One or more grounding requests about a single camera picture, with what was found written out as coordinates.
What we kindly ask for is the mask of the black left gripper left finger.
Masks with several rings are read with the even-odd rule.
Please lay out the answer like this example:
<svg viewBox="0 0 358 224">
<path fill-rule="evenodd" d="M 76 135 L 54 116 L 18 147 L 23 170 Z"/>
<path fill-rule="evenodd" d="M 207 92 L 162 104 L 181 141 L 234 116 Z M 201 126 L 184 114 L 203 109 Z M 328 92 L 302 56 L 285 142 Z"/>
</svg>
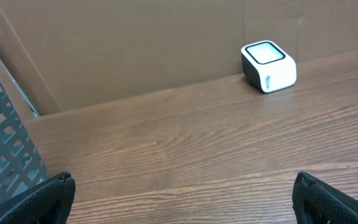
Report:
<svg viewBox="0 0 358 224">
<path fill-rule="evenodd" d="M 61 172 L 0 203 L 0 223 L 65 224 L 75 190 L 71 174 Z"/>
</svg>

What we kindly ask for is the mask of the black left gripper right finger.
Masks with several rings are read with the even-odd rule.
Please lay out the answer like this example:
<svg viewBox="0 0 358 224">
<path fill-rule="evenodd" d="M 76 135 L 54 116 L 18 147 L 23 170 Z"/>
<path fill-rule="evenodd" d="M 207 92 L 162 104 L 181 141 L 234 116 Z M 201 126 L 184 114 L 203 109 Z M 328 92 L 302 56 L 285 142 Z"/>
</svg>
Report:
<svg viewBox="0 0 358 224">
<path fill-rule="evenodd" d="M 292 202 L 298 224 L 358 223 L 358 200 L 306 172 L 295 179 Z"/>
</svg>

